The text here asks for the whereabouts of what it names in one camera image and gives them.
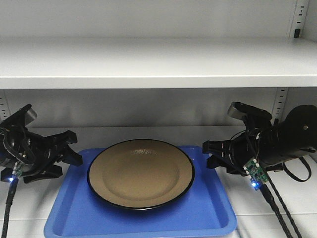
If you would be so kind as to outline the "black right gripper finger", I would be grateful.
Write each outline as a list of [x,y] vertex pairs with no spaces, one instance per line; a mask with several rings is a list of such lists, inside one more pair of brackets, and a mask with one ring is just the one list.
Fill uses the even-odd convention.
[[224,140],[224,141],[205,141],[202,145],[203,154],[207,153],[219,153],[219,154],[230,154],[234,146],[233,140]]
[[207,169],[215,169],[217,167],[228,168],[229,164],[224,158],[212,154],[209,158],[207,158],[206,167]]

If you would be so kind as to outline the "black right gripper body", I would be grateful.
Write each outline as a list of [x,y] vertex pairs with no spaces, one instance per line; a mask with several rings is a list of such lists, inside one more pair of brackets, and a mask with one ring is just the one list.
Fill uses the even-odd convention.
[[235,139],[220,141],[217,166],[226,168],[229,174],[247,176],[243,166],[251,158],[256,158],[259,151],[259,139],[259,133],[248,136],[242,133]]

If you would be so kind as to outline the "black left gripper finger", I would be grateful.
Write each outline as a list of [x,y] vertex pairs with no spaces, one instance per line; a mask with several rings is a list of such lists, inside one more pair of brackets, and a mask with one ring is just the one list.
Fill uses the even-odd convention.
[[63,133],[55,135],[46,136],[44,137],[44,152],[58,154],[66,151],[67,153],[76,154],[76,152],[69,147],[69,144],[75,144],[77,142],[77,135],[71,130],[67,130]]
[[83,159],[80,154],[73,151],[69,146],[66,146],[58,153],[57,162],[63,162],[78,167],[83,164]]

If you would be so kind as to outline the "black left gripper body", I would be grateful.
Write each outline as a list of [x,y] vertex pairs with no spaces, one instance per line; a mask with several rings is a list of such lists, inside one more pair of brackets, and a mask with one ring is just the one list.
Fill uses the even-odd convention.
[[62,176],[62,168],[55,165],[57,153],[44,152],[44,137],[32,132],[16,132],[14,149],[21,155],[26,163],[22,167],[24,183],[31,183],[43,179],[56,179]]

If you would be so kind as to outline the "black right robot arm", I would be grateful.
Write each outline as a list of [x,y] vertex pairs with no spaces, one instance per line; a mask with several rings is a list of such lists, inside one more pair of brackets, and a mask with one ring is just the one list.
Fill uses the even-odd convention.
[[272,171],[275,165],[297,159],[317,150],[317,108],[300,105],[283,122],[271,124],[272,115],[263,109],[232,102],[228,115],[241,120],[245,131],[223,141],[206,141],[204,154],[210,154],[207,167],[225,167],[229,174],[246,175],[245,164],[257,159],[261,167]]

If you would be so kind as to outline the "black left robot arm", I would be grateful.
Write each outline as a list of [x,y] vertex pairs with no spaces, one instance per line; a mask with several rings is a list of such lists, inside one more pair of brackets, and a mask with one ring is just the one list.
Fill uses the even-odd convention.
[[76,133],[66,132],[41,136],[22,126],[0,128],[0,172],[2,182],[11,182],[13,177],[23,178],[24,183],[43,179],[56,179],[63,175],[64,162],[73,166],[83,164],[82,156],[69,144],[77,143]]

